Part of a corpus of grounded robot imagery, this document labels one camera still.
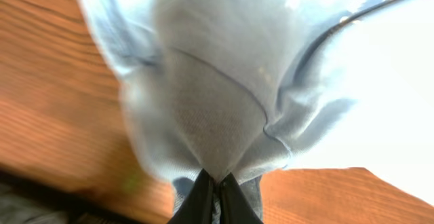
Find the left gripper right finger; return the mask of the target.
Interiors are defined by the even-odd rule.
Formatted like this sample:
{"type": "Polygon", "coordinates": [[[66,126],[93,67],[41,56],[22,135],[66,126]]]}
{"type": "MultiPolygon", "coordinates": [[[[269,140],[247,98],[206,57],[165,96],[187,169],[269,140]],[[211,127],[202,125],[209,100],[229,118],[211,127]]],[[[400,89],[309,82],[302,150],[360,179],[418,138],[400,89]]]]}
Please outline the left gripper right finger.
{"type": "Polygon", "coordinates": [[[220,224],[262,224],[232,174],[220,182],[218,189],[220,224]]]}

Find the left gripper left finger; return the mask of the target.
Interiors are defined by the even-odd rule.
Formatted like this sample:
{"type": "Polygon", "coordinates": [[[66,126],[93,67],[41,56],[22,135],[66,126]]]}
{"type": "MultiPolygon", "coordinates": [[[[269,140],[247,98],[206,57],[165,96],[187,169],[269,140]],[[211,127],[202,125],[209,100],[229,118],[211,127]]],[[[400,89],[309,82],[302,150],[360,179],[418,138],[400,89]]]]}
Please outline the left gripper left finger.
{"type": "Polygon", "coordinates": [[[211,176],[202,170],[195,182],[188,178],[174,181],[176,200],[181,200],[176,206],[174,216],[168,224],[211,224],[214,208],[214,182],[211,176]]]}

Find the light blue printed t-shirt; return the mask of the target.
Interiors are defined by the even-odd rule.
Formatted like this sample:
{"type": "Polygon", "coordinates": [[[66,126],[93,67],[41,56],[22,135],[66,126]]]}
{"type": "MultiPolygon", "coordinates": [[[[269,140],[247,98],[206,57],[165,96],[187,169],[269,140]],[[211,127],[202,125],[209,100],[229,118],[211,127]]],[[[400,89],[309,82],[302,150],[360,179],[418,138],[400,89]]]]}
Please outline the light blue printed t-shirt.
{"type": "Polygon", "coordinates": [[[274,170],[365,168],[433,202],[433,0],[78,1],[140,165],[205,170],[214,223],[228,174],[260,219],[274,170]]]}

